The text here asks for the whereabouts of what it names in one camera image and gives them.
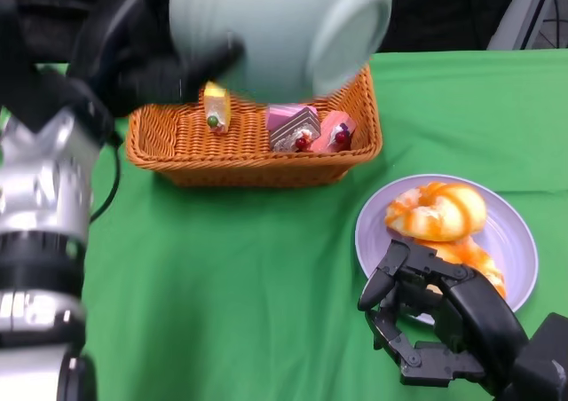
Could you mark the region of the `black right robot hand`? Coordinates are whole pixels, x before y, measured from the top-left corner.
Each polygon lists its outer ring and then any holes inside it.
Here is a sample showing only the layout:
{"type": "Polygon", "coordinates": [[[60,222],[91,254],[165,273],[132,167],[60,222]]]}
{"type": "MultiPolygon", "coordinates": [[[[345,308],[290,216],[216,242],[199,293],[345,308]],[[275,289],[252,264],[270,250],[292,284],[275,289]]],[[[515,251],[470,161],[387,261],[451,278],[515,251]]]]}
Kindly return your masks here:
{"type": "Polygon", "coordinates": [[[529,339],[514,312],[479,271],[438,258],[435,250],[392,240],[368,279],[358,308],[400,371],[404,385],[445,388],[456,379],[497,397],[529,339]],[[436,342],[411,343],[400,314],[426,313],[436,342]]]}

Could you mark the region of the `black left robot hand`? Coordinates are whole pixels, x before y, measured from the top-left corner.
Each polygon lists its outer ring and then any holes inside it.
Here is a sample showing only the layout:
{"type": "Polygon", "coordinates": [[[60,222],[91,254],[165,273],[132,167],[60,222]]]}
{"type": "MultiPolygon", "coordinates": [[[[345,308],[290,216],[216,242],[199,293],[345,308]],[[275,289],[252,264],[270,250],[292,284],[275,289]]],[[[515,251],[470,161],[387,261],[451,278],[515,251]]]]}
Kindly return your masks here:
{"type": "Polygon", "coordinates": [[[176,50],[170,0],[99,0],[84,22],[67,69],[85,82],[114,117],[149,105],[198,100],[244,54],[233,34],[222,35],[201,58],[176,50]]]}

